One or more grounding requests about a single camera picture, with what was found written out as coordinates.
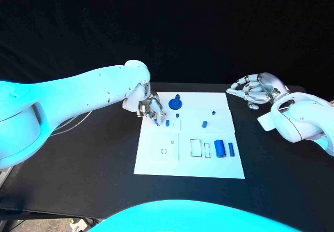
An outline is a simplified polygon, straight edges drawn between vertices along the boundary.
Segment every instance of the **black table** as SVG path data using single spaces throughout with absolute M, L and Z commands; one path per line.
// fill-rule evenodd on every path
M 228 87 L 152 83 L 158 92 L 225 92 Z M 235 207 L 304 231 L 332 230 L 334 158 L 312 141 L 293 144 L 277 130 L 264 131 L 257 118 L 270 104 L 254 111 L 241 98 L 228 95 L 228 101 L 247 179 L 134 175 L 142 119 L 120 102 L 48 139 L 0 189 L 0 208 L 107 218 L 142 203 L 188 199 Z

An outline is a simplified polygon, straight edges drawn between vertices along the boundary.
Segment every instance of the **robotic hand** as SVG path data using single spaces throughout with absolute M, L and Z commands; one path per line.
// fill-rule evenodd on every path
M 147 66 L 137 60 L 38 84 L 0 81 L 0 169 L 37 153 L 68 119 L 122 100 L 129 111 L 162 125 L 160 98 L 150 90 Z
M 277 128 L 293 143 L 303 139 L 314 141 L 334 156 L 334 107 L 325 99 L 293 93 L 268 72 L 241 78 L 227 92 L 244 98 L 255 110 L 260 108 L 257 104 L 271 102 L 271 112 L 258 118 L 264 129 Z

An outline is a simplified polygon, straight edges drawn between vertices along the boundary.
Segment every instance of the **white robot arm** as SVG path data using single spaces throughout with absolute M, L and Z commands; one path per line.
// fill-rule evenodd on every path
M 37 153 L 64 121 L 122 100 L 129 111 L 160 126 L 163 107 L 137 60 L 38 84 L 0 81 L 0 169 Z
M 255 110 L 260 108 L 255 103 L 271 102 L 271 112 L 258 118 L 264 129 L 277 128 L 293 143 L 313 140 L 334 156 L 334 107 L 326 100 L 306 93 L 293 93 L 267 72 L 241 78 L 227 92 L 248 100 L 248 106 Z

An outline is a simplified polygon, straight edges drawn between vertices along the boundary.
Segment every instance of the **black backdrop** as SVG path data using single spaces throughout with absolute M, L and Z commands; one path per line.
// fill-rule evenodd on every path
M 0 0 L 0 79 L 35 83 L 139 59 L 156 82 L 271 72 L 332 100 L 333 14 L 333 0 Z

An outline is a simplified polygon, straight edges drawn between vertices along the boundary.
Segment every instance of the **white paper sheet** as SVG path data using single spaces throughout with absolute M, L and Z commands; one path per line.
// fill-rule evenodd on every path
M 172 110 L 169 101 L 176 94 L 183 107 Z M 168 117 L 160 127 L 143 118 L 134 173 L 245 179 L 225 93 L 159 93 L 159 96 Z M 202 156 L 191 155 L 192 139 L 201 140 Z M 225 158 L 217 156 L 215 140 L 219 139 L 225 142 Z M 206 157 L 205 143 L 211 157 Z M 231 157 L 229 143 L 234 143 L 235 157 Z

